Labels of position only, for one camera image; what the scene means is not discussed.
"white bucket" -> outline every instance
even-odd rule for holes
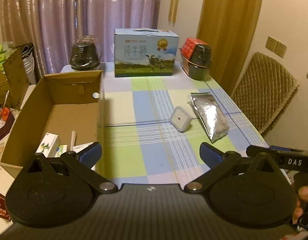
[[[34,73],[35,61],[34,61],[33,53],[30,53],[30,55],[24,58],[22,61],[24,63],[24,68],[26,71],[29,84],[35,85],[36,84],[35,73]]]

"tablecloth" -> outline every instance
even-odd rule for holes
[[[105,145],[100,173],[116,183],[179,183],[183,188],[209,170],[199,157],[202,142],[210,143],[188,105],[191,92],[210,92],[230,126],[227,136],[213,143],[223,152],[246,156],[249,145],[267,147],[254,126],[225,91],[209,76],[189,78],[175,62],[172,76],[114,77],[114,63],[105,70]],[[62,72],[72,71],[70,66]],[[180,133],[169,122],[174,108],[182,106],[192,116],[189,129]]]

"red packaging with gold text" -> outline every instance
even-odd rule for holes
[[[196,38],[187,38],[186,39],[183,47],[181,47],[181,53],[187,60],[190,60],[190,58],[193,54],[193,50],[195,49],[195,46],[197,44],[208,45],[206,42],[204,42],[200,39],[196,39]]]
[[[0,194],[0,218],[10,221],[11,218],[5,206],[5,197]]]

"brown cardboard box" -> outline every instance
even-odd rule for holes
[[[18,109],[29,86],[20,51],[16,50],[3,64],[6,75],[0,70],[0,104],[9,90],[7,106]]]
[[[103,145],[101,79],[102,71],[45,75],[15,121],[1,166],[15,177],[36,152],[46,132],[57,134],[61,144],[70,145],[71,131],[74,130],[76,145],[94,141]],[[100,93],[99,99],[92,97],[94,92]]]

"yellow curtain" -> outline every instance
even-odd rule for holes
[[[250,47],[261,0],[205,0],[198,38],[212,47],[210,75],[230,95]]]

